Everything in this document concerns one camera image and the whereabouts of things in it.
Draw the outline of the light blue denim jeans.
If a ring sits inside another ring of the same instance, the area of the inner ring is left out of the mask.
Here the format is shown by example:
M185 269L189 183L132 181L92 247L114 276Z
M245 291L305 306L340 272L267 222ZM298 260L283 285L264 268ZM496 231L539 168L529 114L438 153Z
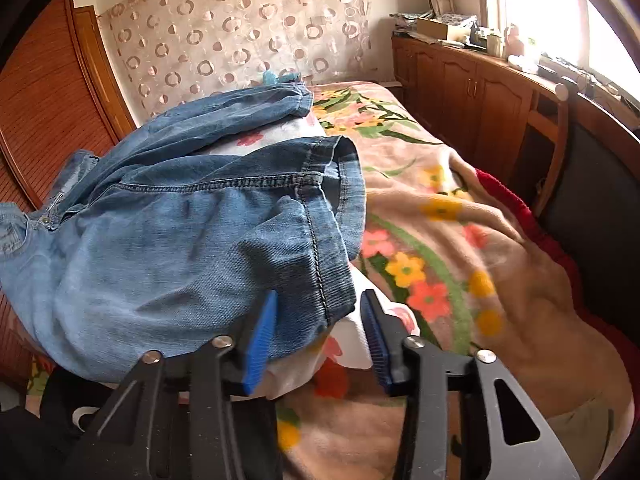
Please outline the light blue denim jeans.
M104 156L75 154L42 209L1 207L1 289L58 365L119 382L144 352L180 356L278 295L270 359L352 312L366 189L356 146L303 136L245 155L215 142L306 117L299 82L179 105Z

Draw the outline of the cardboard box on sideboard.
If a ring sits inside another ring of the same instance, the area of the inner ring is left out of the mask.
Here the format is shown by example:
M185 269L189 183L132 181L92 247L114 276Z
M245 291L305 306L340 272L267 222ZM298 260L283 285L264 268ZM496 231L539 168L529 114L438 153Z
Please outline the cardboard box on sideboard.
M437 18L418 18L416 31L436 40L462 42L469 36L471 28L477 23L477 16L464 14L442 14Z

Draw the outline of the pink bottle on sideboard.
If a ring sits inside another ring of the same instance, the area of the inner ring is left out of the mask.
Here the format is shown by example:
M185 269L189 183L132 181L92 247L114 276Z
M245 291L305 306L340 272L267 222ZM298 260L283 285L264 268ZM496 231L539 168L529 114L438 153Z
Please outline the pink bottle on sideboard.
M509 25L503 32L504 56L523 56L525 54L524 42L520 38L520 30L515 24Z

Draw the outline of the blue item at headboard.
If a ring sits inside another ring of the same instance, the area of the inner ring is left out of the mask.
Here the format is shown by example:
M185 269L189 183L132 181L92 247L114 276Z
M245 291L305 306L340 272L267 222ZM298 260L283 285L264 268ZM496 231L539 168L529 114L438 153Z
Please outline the blue item at headboard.
M284 72L283 74L273 73L271 70L266 70L262 74L262 83L266 86L272 86L273 84L290 84L291 82L301 82L302 77L297 72Z

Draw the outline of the long wooden sideboard cabinet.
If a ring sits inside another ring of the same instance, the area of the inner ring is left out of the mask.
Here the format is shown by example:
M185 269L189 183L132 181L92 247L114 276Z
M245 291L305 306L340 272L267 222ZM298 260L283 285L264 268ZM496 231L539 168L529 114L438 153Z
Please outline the long wooden sideboard cabinet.
M560 173L570 92L470 50L392 37L394 75L409 113L536 214Z

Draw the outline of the white strawberry print sheet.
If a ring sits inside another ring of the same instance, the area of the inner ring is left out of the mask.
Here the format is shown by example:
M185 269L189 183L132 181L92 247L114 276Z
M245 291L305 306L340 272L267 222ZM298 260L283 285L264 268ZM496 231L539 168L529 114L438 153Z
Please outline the white strawberry print sheet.
M229 136L215 142L204 152L209 155L243 156L258 148L305 136L312 138L326 136L314 114ZM356 294L361 295L367 289L374 290L386 313L400 318L408 327L410 334L419 333L416 317L409 308L401 302L388 298L385 292L369 280L363 270L364 266L361 263L356 261L349 263L350 277ZM330 366L336 367L341 374L345 374L349 368L368 370L372 367L367 338L360 318L360 304L355 304L355 310L352 313L335 323L306 349L268 364L265 375L262 376L262 381L252 396L254 398L264 396L269 400L277 399L305 385L311 379L320 379L321 374Z

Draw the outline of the floral brown blanket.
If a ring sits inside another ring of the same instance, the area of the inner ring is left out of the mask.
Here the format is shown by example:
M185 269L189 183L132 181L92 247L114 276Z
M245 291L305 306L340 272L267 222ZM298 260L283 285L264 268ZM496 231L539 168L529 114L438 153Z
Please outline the floral brown blanket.
M578 316L562 266L484 190L475 169L386 91L308 90L309 114L326 136L349 138L357 149L366 215L352 261L440 348L494 350L582 478L600 478L638 402L618 351ZM392 474L401 403L384 400L371 379L370 368L341 374L330 366L277 398L286 478Z

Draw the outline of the window with wooden frame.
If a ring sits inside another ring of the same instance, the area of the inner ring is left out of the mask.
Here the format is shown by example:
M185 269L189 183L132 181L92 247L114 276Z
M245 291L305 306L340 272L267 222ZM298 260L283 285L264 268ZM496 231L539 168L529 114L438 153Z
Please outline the window with wooden frame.
M586 70L639 99L639 71L614 29L589 0L486 0L489 26L514 25L539 54Z

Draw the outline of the circle patterned lace curtain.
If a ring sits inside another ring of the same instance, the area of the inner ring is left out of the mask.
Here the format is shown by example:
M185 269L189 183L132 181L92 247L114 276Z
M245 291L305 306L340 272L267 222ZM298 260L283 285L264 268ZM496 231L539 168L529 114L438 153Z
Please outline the circle patterned lace curtain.
M370 0L120 0L99 22L139 122L179 104L296 74L363 73Z

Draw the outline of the red fabric at bedside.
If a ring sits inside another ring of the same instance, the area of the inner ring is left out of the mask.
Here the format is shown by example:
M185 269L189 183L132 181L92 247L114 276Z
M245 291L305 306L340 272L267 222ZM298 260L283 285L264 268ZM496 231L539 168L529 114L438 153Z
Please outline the red fabric at bedside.
M588 314L584 305L584 294L582 293L582 280L578 266L574 259L564 252L561 245L538 223L537 218L517 195L506 188L499 180L485 171L476 170L477 179L485 191L502 203L511 214L514 215L518 225L523 229L524 234L540 249L542 249L555 263L562 266L570 280L570 289L574 297L574 306L581 318Z

